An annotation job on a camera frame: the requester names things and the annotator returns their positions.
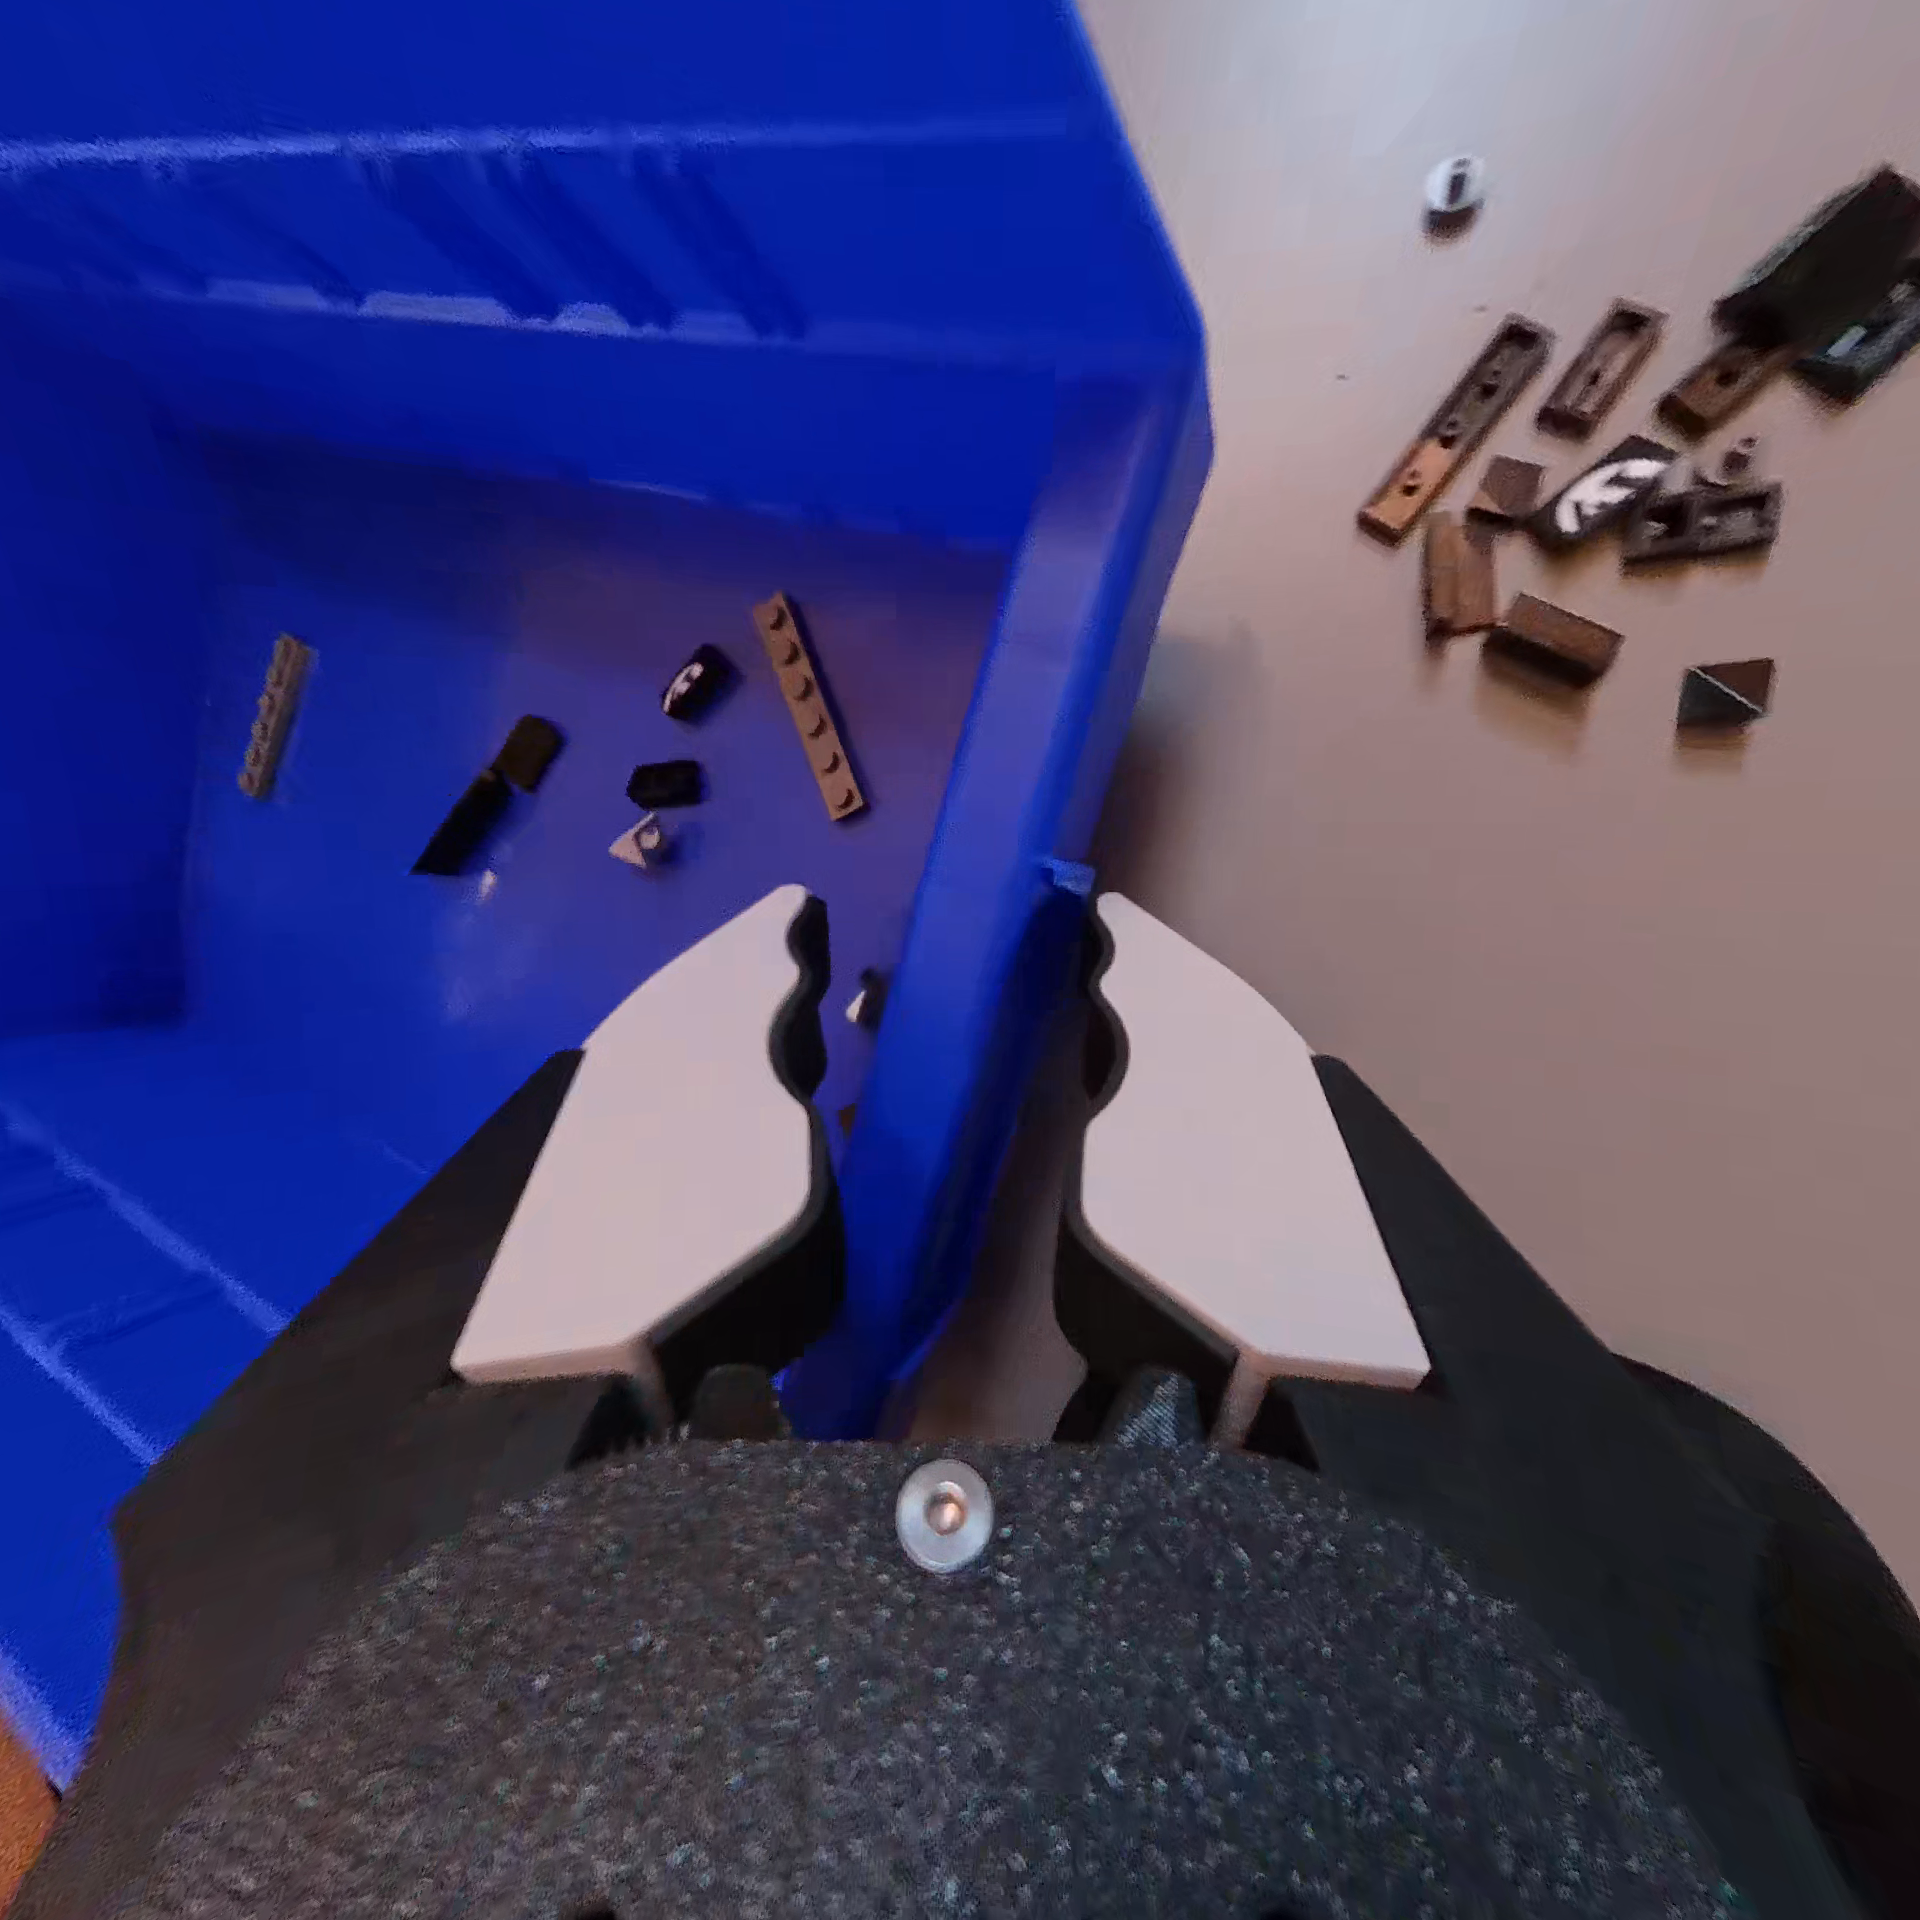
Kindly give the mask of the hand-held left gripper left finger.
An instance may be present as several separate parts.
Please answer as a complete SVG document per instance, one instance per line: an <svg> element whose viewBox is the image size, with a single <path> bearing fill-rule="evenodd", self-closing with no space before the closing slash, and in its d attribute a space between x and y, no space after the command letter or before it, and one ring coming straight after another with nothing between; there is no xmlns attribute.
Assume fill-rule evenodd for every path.
<svg viewBox="0 0 1920 1920"><path fill-rule="evenodd" d="M817 1093L827 909L787 883L583 1043L450 1371L624 1377L680 1417L716 1366L777 1377L838 1320L848 1236Z"/></svg>

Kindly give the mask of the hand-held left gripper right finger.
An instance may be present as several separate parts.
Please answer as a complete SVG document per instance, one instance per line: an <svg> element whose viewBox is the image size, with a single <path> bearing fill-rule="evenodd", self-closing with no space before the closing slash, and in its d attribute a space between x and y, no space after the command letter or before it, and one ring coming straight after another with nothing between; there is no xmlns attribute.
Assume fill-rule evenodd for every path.
<svg viewBox="0 0 1920 1920"><path fill-rule="evenodd" d="M1087 998L1054 1312L1088 1379L1185 1379L1233 1443L1276 1385L1425 1387L1434 1360L1304 1033L1119 892L1091 905Z"/></svg>

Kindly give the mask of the small lego bricks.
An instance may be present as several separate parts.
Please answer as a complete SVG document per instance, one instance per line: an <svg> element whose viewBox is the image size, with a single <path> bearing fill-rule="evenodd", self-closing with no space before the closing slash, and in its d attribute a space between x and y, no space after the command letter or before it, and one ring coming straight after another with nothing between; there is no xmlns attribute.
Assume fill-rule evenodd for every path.
<svg viewBox="0 0 1920 1920"><path fill-rule="evenodd" d="M868 803L809 649L800 610L780 593L756 603L752 622L831 819L838 824L856 819ZM272 793L310 672L310 648L292 635L282 635L257 699L247 752L235 776L235 787L247 800L266 800ZM732 661L721 649L704 644L663 689L662 712L682 725L703 721L722 701L734 682ZM536 714L519 718L491 762L456 800L441 827L433 832L415 872L428 877L467 873L496 827L510 816L512 803L538 793L562 748L564 737L559 725ZM641 820L612 844L612 857L638 872L655 869L665 853L665 829L658 813L704 800L704 782L704 769L696 758L658 758L636 765L627 782L627 797L641 811Z"/></svg>

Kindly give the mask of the pile of lego pieces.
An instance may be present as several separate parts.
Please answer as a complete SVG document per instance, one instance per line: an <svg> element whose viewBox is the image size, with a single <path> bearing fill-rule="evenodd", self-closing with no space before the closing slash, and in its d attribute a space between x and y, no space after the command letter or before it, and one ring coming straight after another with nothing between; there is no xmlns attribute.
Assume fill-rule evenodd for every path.
<svg viewBox="0 0 1920 1920"><path fill-rule="evenodd" d="M1659 307L1617 298L1531 414L1579 464L1550 476L1543 462L1491 456L1448 510L1443 494L1558 348L1548 325L1504 316L1356 513L1386 547L1423 540L1426 649L1478 641L1491 670L1585 698L1617 666L1624 634L1536 593L1504 593L1504 545L1527 542L1550 562L1611 547L1624 573L1762 562L1785 528L1785 485L1762 472L1755 436L1713 438L1783 380L1842 410L1916 352L1916 227L1916 179L1894 168L1824 198L1714 302L1713 342L1650 405L1650 430L1602 445L1668 325Z"/></svg>

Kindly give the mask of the blue plastic bin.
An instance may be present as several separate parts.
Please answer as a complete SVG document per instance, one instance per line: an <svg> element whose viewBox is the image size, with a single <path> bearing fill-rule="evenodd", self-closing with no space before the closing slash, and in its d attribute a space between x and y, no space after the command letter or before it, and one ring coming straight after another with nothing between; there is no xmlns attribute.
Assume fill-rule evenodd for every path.
<svg viewBox="0 0 1920 1920"><path fill-rule="evenodd" d="M110 1513L787 883L881 985L826 1037L850 1273L800 1366L872 1419L985 1236L1212 418L1074 4L6 4L3 121L6 1715L68 1794ZM736 682L682 725L704 644ZM416 873L526 714L536 795ZM638 872L627 782L676 758Z"/></svg>

